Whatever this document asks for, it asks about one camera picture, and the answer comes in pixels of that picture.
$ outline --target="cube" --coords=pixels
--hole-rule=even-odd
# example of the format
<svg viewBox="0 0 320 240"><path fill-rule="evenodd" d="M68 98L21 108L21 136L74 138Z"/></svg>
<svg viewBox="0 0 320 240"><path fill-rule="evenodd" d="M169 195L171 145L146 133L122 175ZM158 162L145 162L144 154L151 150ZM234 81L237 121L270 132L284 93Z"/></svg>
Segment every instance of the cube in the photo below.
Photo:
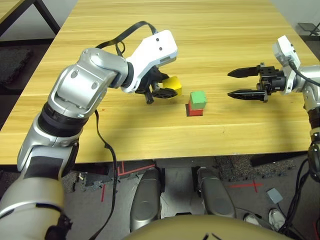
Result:
<svg viewBox="0 0 320 240"><path fill-rule="evenodd" d="M204 91L193 91L190 93L189 102L192 110L204 109L207 103L206 94Z"/></svg>
<svg viewBox="0 0 320 240"><path fill-rule="evenodd" d="M198 110L193 110L191 108L191 103L189 101L189 103L187 104L187 112L186 115L188 117L195 117L195 116L202 116L203 115L203 109L198 109Z"/></svg>
<svg viewBox="0 0 320 240"><path fill-rule="evenodd" d="M173 89L178 93L178 96L182 94L182 86L179 79L176 76L169 77L162 81L163 88Z"/></svg>

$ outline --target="wood grain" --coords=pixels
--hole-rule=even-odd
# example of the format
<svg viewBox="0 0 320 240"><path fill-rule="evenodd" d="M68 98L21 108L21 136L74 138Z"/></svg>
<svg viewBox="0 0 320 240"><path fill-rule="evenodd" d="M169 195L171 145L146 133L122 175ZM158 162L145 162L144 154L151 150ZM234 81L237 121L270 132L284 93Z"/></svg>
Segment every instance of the wood grain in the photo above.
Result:
<svg viewBox="0 0 320 240"><path fill-rule="evenodd" d="M79 0L25 88L0 132L0 162L15 164L28 129L59 73L83 49L110 40L138 21L172 32L178 58L161 70L178 76L182 96L146 105L138 94L110 89L98 110L101 134L119 160L304 151L310 144L308 115L299 93L275 93L268 103L227 96L254 89L258 77L236 79L240 67L280 64L272 44L287 35L302 65L319 61L266 0ZM147 27L125 40L129 56ZM114 48L106 48L114 53ZM201 117L186 117L190 92L203 90L208 103ZM111 161L91 117L80 137L78 163Z"/></svg>
<svg viewBox="0 0 320 240"><path fill-rule="evenodd" d="M0 0L0 23L7 18L24 0Z"/></svg>

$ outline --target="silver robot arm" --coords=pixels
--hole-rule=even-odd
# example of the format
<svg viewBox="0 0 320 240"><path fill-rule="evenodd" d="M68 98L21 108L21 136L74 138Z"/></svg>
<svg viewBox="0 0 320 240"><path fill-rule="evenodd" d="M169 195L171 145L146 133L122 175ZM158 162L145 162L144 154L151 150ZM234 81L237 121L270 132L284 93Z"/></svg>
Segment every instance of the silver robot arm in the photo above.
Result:
<svg viewBox="0 0 320 240"><path fill-rule="evenodd" d="M228 76L245 78L259 75L260 80L257 90L240 89L228 95L235 99L267 102L268 96L275 92L283 95L302 93L303 107L311 125L311 145L308 149L310 176L320 182L320 65L301 67L296 50L286 36L278 38L272 49L282 69L277 70L263 63L256 67L235 69Z"/></svg>
<svg viewBox="0 0 320 240"><path fill-rule="evenodd" d="M71 222L64 214L61 178L75 163L84 125L107 88L132 93L153 66L176 56L174 38L165 30L145 38L127 60L87 48L76 64L62 71L19 151L21 175L1 199L2 240L65 239Z"/></svg>

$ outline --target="black rubber grip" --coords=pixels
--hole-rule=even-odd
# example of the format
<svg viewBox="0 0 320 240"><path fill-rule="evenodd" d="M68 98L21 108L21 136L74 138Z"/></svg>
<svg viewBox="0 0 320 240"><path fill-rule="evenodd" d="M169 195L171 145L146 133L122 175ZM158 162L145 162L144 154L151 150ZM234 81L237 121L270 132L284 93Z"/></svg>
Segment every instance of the black rubber grip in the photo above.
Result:
<svg viewBox="0 0 320 240"><path fill-rule="evenodd" d="M80 133L87 118L73 118L54 111L46 102L38 118L39 126L48 134L57 137L71 137Z"/></svg>
<svg viewBox="0 0 320 240"><path fill-rule="evenodd" d="M320 127L320 107L316 107L308 111L309 122L311 124L311 128L315 129Z"/></svg>

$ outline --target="person's foot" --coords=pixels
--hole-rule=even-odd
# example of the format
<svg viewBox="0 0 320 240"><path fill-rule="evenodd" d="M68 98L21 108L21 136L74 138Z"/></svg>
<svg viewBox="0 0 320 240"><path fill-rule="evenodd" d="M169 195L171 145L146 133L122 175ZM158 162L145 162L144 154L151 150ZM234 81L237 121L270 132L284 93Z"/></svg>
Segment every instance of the person's foot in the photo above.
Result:
<svg viewBox="0 0 320 240"><path fill-rule="evenodd" d="M274 227L276 231L278 231L283 224L285 224L286 218L282 215L282 213L276 209L272 208L269 211L269 223Z"/></svg>
<svg viewBox="0 0 320 240"><path fill-rule="evenodd" d="M252 214L250 214L250 213L247 213L246 215L244 215L243 221L261 227L261 225L260 225L260 223L258 222L256 216L254 216L254 215L252 215Z"/></svg>

